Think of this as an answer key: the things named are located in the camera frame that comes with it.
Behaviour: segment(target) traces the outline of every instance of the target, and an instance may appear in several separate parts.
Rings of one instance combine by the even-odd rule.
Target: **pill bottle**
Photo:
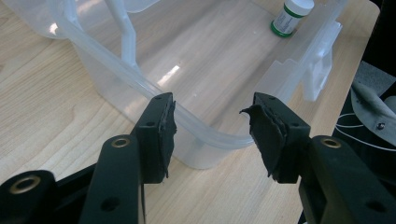
[[[286,0],[279,15],[271,22],[271,30],[281,37],[291,36],[300,19],[314,7],[313,0]]]

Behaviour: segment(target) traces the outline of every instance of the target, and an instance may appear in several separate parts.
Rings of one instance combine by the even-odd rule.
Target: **wood grain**
[[[270,14],[281,6],[275,0],[255,4]],[[332,133],[377,15],[368,0],[349,0],[339,18],[344,28],[333,48],[326,88],[314,103],[302,99],[301,89],[290,101],[312,126],[311,135]],[[150,43],[156,41],[145,44],[141,38],[140,60],[147,62],[153,53]],[[1,182],[34,169],[51,170],[57,179],[71,175],[96,162],[109,137],[134,127],[97,94],[68,40],[36,35],[2,2],[0,115]],[[254,146],[235,151],[208,170],[172,159],[169,173],[161,185],[146,187],[148,223],[296,223],[302,211],[297,186],[267,178]]]

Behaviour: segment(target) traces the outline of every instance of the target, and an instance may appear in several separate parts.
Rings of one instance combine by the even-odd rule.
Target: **white cable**
[[[341,119],[345,116],[350,116],[350,115],[355,115],[355,113],[348,113],[348,114],[343,114],[340,115],[340,117],[338,117],[338,119]],[[363,124],[360,125],[341,125],[341,124],[335,124],[336,127],[340,127],[340,128],[359,128],[359,127],[363,127]]]
[[[340,118],[342,118],[342,117],[344,117],[344,116],[350,116],[350,115],[355,115],[355,113],[343,114],[343,115],[341,115],[341,116],[338,117],[338,118],[340,119]],[[364,145],[366,145],[366,146],[375,147],[375,148],[378,148],[378,149],[381,149],[381,150],[396,152],[396,149],[393,149],[393,148],[379,147],[379,146],[376,146],[376,145],[373,145],[373,144],[370,144],[370,143],[366,143],[366,142],[360,140],[359,138],[356,138],[356,137],[354,137],[354,136],[352,136],[352,135],[350,135],[350,134],[344,133],[343,131],[341,131],[341,130],[338,128],[338,127],[341,127],[341,128],[359,128],[359,127],[362,127],[362,126],[364,126],[364,125],[351,125],[351,126],[346,126],[346,125],[335,124],[335,130],[337,130],[339,133],[341,133],[341,134],[343,134],[343,135],[345,135],[345,136],[347,136],[347,137],[349,137],[349,138],[352,138],[353,140],[358,141],[358,142],[360,142],[360,143],[362,143],[362,144],[364,144]]]

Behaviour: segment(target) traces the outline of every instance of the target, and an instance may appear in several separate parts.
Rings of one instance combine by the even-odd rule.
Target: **bottle label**
[[[291,35],[301,18],[291,16],[285,10],[282,10],[279,16],[274,20],[274,28],[282,35]]]

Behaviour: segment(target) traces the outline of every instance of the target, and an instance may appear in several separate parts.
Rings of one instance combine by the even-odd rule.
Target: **plastic tray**
[[[3,1],[39,34],[71,40],[98,92],[130,120],[171,91],[174,155],[198,169],[253,143],[239,111],[254,91],[286,103],[304,81],[305,98],[318,97],[346,2],[316,5],[282,39],[270,30],[275,15],[250,0]]]

